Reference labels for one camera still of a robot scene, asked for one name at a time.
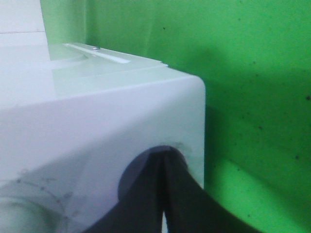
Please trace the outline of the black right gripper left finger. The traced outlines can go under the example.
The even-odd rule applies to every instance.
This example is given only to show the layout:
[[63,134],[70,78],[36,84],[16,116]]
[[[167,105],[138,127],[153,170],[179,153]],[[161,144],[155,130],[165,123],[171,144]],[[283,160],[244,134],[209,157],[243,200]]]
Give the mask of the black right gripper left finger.
[[154,153],[126,195],[88,233],[159,233],[162,231],[162,156]]

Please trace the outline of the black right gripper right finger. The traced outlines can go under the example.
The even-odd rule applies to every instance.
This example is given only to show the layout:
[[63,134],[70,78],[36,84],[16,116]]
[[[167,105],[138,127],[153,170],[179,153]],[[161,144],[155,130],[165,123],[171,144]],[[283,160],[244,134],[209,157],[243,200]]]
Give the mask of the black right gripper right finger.
[[163,156],[166,196],[164,213],[171,233],[256,233],[257,229],[230,213],[190,175],[180,151],[166,148]]

